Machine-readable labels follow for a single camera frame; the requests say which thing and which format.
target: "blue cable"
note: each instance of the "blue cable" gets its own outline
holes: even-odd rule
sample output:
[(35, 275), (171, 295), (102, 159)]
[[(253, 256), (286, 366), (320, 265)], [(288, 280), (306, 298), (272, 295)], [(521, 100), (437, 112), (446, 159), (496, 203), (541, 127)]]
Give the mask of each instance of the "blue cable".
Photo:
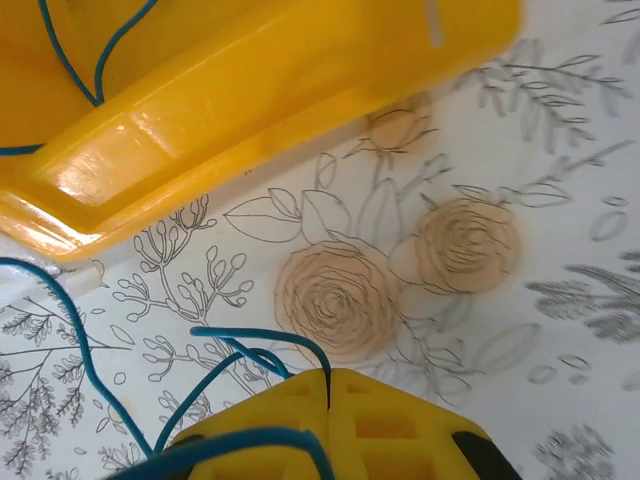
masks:
[(293, 375), (291, 375), (291, 373), (289, 373), (289, 371), (287, 370), (287, 367), (284, 365), (284, 363), (282, 363), (282, 360), (280, 360), (275, 355), (271, 354), (275, 357), (275, 359), (270, 358), (271, 363), (269, 363), (268, 361), (264, 360), (260, 355), (254, 355), (251, 352), (251, 350), (253, 349), (245, 347), (243, 344), (241, 344), (239, 341), (237, 341), (234, 338), (223, 338), (222, 341), (224, 341), (231, 348), (238, 350), (240, 353), (242, 353), (243, 356), (247, 357), (249, 360), (253, 360), (255, 363), (257, 363), (261, 367), (266, 368), (271, 373), (280, 375), (285, 380), (287, 378), (293, 377)]
[(120, 41), (122, 37), (124, 37), (131, 28), (133, 28), (136, 23), (138, 23), (142, 18), (149, 13), (149, 10), (153, 8), (153, 6), (158, 3), (158, 0), (148, 0), (138, 12), (131, 17), (122, 27), (120, 27), (116, 33), (113, 34), (113, 37), (109, 39), (107, 45), (104, 47), (104, 50), (100, 54), (98, 58), (98, 63), (96, 63), (96, 70), (93, 74), (93, 82), (96, 90), (96, 100), (99, 105), (104, 103), (104, 88), (102, 85), (102, 76), (104, 74), (104, 67), (107, 64), (107, 60), (113, 52), (116, 44)]
[(20, 147), (0, 147), (0, 157), (11, 157), (13, 155), (29, 155), (37, 151), (42, 144), (39, 145), (22, 145)]
[(97, 107), (99, 105), (98, 101), (93, 96), (93, 94), (89, 91), (86, 85), (82, 83), (80, 76), (73, 68), (73, 65), (71, 65), (71, 62), (69, 62), (69, 59), (64, 53), (64, 50), (62, 50), (62, 45), (60, 45), (60, 41), (58, 40), (58, 36), (56, 35), (55, 28), (53, 28), (53, 22), (51, 21), (51, 14), (49, 13), (47, 0), (38, 0), (38, 6), (40, 7), (40, 14), (42, 15), (42, 21), (44, 22), (44, 26), (47, 29), (47, 34), (49, 35), (49, 39), (51, 40), (51, 45), (53, 46), (53, 49), (55, 50), (56, 55), (62, 62), (62, 65), (64, 65), (64, 68), (67, 70), (67, 73), (69, 73), (69, 76), (71, 77), (71, 80), (73, 80), (73, 83), (75, 83), (76, 86), (80, 89), (80, 91), (84, 94), (84, 96), (87, 97), (87, 100), (89, 100), (94, 107)]
[(256, 428), (207, 438), (176, 447), (150, 460), (118, 473), (111, 480), (167, 478), (173, 473), (189, 469), (197, 463), (246, 448), (282, 446), (307, 452), (318, 470), (321, 480), (335, 480), (329, 458), (318, 439), (311, 432), (288, 428)]
[(263, 328), (192, 327), (190, 332), (194, 337), (216, 337), (222, 339), (233, 339), (234, 337), (260, 338), (263, 340), (295, 343), (306, 347), (318, 358), (320, 365), (322, 366), (322, 370), (324, 370), (324, 376), (327, 382), (327, 401), (329, 401), (329, 392), (331, 392), (331, 364), (329, 363), (327, 355), (318, 346), (318, 344), (306, 337), (295, 335), (293, 333), (266, 330)]
[(78, 315), (78, 309), (76, 308), (73, 300), (69, 297), (69, 294), (62, 288), (62, 286), (49, 275), (46, 271), (42, 270), (40, 267), (32, 265), (28, 262), (24, 262), (22, 260), (18, 260), (15, 258), (7, 258), (0, 257), (0, 266), (8, 266), (8, 267), (16, 267), (25, 272), (28, 272), (35, 277), (38, 277), (42, 280), (51, 291), (58, 297), (58, 299), (65, 306), (67, 311), (69, 312), (69, 317), (71, 318), (71, 323), (73, 325), (74, 330), (76, 331), (76, 337), (78, 339), (78, 346), (80, 347), (80, 353), (82, 355), (82, 360), (84, 362), (85, 371), (87, 373), (87, 378), (91, 382), (91, 384), (95, 387), (95, 389), (103, 396), (103, 398), (111, 404), (113, 409), (116, 411), (120, 418), (124, 422), (124, 424), (131, 431), (131, 435), (135, 441), (140, 445), (140, 449), (144, 452), (146, 456), (150, 456), (153, 453), (151, 446), (144, 438), (144, 435), (127, 412), (127, 409), (118, 401), (118, 399), (109, 391), (109, 389), (102, 383), (102, 380), (98, 378), (98, 374), (96, 373), (96, 369), (93, 365), (93, 360), (91, 358), (91, 350), (89, 348), (89, 341), (87, 340), (87, 332), (84, 330), (84, 326), (82, 325), (82, 320), (80, 320), (80, 315)]
[[(269, 350), (264, 350), (262, 348), (252, 348), (249, 350), (249, 353), (251, 353), (252, 356), (263, 356), (269, 358), (275, 365), (280, 366), (281, 370), (279, 371), (279, 375), (281, 375), (282, 377), (285, 377), (286, 374), (291, 376), (282, 361)], [(184, 414), (187, 413), (189, 407), (193, 404), (193, 402), (196, 401), (200, 394), (204, 392), (204, 390), (211, 384), (211, 382), (213, 382), (222, 372), (224, 372), (224, 370), (229, 367), (229, 365), (240, 360), (243, 357), (244, 355), (241, 352), (235, 352), (229, 355), (218, 365), (216, 365), (216, 367), (211, 370), (202, 380), (200, 380), (200, 383), (195, 386), (195, 388), (191, 391), (187, 398), (185, 398), (180, 406), (176, 409), (176, 411), (173, 412), (171, 418), (167, 420), (167, 423), (158, 436), (156, 446), (153, 449), (155, 453), (160, 453), (162, 450), (164, 450), (164, 446), (167, 443), (169, 435), (171, 435), (171, 432), (175, 428), (176, 424), (180, 421)]]

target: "tabletop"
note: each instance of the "tabletop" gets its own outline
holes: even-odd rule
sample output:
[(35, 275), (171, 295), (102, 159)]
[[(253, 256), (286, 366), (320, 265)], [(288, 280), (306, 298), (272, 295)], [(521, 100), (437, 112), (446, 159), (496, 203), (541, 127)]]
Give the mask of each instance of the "tabletop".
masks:
[[(77, 301), (99, 375), (155, 439), (230, 353), (190, 327), (280, 329), (479, 423), (525, 479), (638, 478), (638, 85), (640, 1), (530, 2), (503, 56), (94, 259), (102, 284)], [(55, 299), (0, 319), (7, 472), (93, 479), (142, 460)], [(175, 433), (277, 381), (239, 362)]]

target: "yellow plastic base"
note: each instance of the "yellow plastic base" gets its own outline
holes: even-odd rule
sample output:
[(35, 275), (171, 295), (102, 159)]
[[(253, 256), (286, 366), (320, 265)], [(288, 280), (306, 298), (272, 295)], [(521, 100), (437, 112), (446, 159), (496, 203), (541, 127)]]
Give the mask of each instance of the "yellow plastic base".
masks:
[[(257, 427), (312, 431), (338, 480), (478, 480), (452, 435), (464, 431), (489, 439), (454, 413), (351, 370), (334, 369), (329, 410), (323, 372), (309, 371), (188, 428), (174, 444)], [(201, 463), (188, 478), (312, 480), (318, 474), (306, 453), (267, 447)]]
[[(49, 2), (91, 85), (103, 45), (142, 0)], [(0, 231), (59, 261), (124, 240), (195, 197), (336, 126), (506, 49), (519, 0), (158, 2), (90, 111), (36, 2), (0, 0)]]

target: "white surface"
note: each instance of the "white surface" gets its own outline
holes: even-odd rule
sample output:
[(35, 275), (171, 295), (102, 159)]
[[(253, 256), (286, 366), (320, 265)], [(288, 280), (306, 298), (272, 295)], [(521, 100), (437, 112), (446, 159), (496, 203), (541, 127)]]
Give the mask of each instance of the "white surface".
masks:
[[(492, 62), (459, 90), (439, 89), (431, 106), (424, 98), (403, 102), (399, 108), (408, 111), (384, 117), (391, 123), (382, 125), (384, 112), (374, 115), (275, 159), (211, 194), (207, 205), (194, 203), (183, 218), (190, 225), (189, 212), (206, 210), (202, 229), (180, 228), (184, 248), (174, 246), (163, 262), (152, 261), (158, 253), (146, 234), (102, 256), (106, 286), (83, 297), (80, 308), (102, 378), (147, 438), (155, 440), (163, 419), (217, 358), (219, 346), (191, 338), (191, 326), (279, 328), (274, 288), (291, 252), (338, 231), (375, 244), (389, 259), (377, 268), (404, 276), (415, 259), (394, 252), (433, 208), (421, 194), (442, 205), (464, 194), (486, 201), (511, 192), (505, 207), (524, 248), (506, 283), (456, 296), (403, 285), (401, 295), (386, 298), (404, 321), (397, 343), (357, 368), (483, 425), (525, 479), (637, 479), (640, 272), (634, 267), (640, 261), (633, 259), (640, 255), (621, 255), (640, 250), (638, 9), (634, 0), (531, 2), (516, 58)], [(481, 94), (483, 72), (504, 92)], [(527, 72), (517, 77), (525, 83), (562, 88), (520, 88), (521, 103), (511, 112), (518, 84), (510, 72)], [(494, 94), (504, 102), (504, 116)], [(529, 94), (554, 97), (541, 107), (524, 101)], [(550, 137), (551, 111), (589, 121), (560, 122)], [(571, 127), (593, 140), (572, 146)], [(417, 139), (425, 129), (437, 131)], [(375, 188), (380, 158), (385, 163)], [(438, 175), (442, 166), (453, 170)], [(398, 203), (394, 188), (402, 191), (415, 178), (415, 190), (404, 190)], [(151, 229), (159, 251), (162, 232), (174, 225), (168, 219)], [(191, 295), (188, 283), (199, 279), (211, 295), (207, 260), (225, 278), (219, 290), (228, 302), (218, 295), (201, 308), (182, 294)], [(137, 461), (131, 437), (84, 378), (64, 315), (36, 302), (5, 309), (3, 319), (20, 324), (25, 315), (28, 328), (5, 328), (0, 337), (3, 405), (21, 398), (2, 417), (9, 431), (0, 443), (7, 471), (22, 465), (34, 478), (50, 470), (52, 478), (91, 479)], [(34, 334), (43, 322), (45, 333)], [(310, 366), (294, 349), (279, 346), (278, 353), (294, 367)], [(274, 381), (251, 365), (239, 366), (207, 391), (183, 426)], [(43, 387), (51, 388), (55, 406), (29, 405), (29, 392)], [(21, 412), (24, 420), (10, 428)], [(57, 436), (38, 430), (44, 414)]]

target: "wallpaper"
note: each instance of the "wallpaper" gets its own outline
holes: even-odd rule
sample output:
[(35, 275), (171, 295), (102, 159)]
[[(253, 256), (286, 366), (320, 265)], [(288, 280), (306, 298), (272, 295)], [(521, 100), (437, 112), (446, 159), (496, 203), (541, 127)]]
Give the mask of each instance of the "wallpaper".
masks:
[[(525, 479), (637, 478), (639, 86), (639, 0), (531, 2), (504, 55), (95, 258), (78, 305), (99, 374), (155, 439), (232, 353), (190, 327), (275, 328), (471, 418)], [(3, 478), (142, 460), (55, 298), (0, 321)], [(237, 362), (174, 435), (278, 381)]]

